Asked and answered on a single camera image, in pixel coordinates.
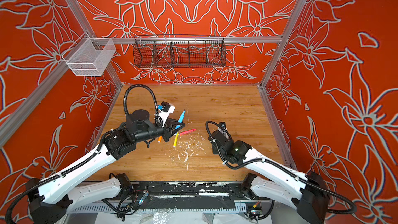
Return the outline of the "yellow marker pen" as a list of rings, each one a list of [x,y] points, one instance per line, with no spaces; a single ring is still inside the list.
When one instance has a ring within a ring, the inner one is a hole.
[[[178,137],[179,137],[179,133],[177,132],[174,138],[174,142],[173,142],[173,147],[175,148],[177,146],[178,143]]]

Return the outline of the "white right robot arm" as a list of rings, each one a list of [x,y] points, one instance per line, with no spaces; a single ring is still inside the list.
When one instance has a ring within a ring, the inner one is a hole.
[[[253,178],[249,191],[257,197],[266,197],[296,210],[298,215],[310,224],[322,224],[331,200],[322,177],[310,172],[289,169],[261,154],[243,141],[233,141],[220,130],[209,134],[212,151],[223,163],[233,170],[247,168],[271,181]]]

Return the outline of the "pink marker pen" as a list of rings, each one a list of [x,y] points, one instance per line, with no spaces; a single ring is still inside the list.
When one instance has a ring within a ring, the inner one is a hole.
[[[181,135],[187,135],[187,134],[190,134],[190,133],[195,132],[196,130],[197,130],[197,129],[191,129],[191,130],[179,132],[178,135],[179,135],[179,136],[181,136]]]

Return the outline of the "blue marker pen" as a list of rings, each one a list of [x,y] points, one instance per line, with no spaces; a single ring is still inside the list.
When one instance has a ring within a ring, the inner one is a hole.
[[[186,113],[186,110],[183,110],[183,112],[181,113],[181,115],[180,115],[180,117],[179,117],[179,119],[178,119],[178,122],[179,122],[179,123],[182,123],[182,122],[183,122],[185,113]]]

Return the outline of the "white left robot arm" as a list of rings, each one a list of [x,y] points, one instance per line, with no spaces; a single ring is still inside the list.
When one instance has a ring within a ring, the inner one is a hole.
[[[71,211],[118,195],[128,195],[132,184],[125,174],[91,185],[80,183],[100,169],[136,149],[139,142],[149,144],[162,137],[168,141],[185,124],[161,112],[160,122],[152,123],[149,112],[135,110],[116,130],[105,133],[100,143],[83,157],[52,178],[30,181],[35,189],[28,194],[29,211],[36,224],[54,224]]]

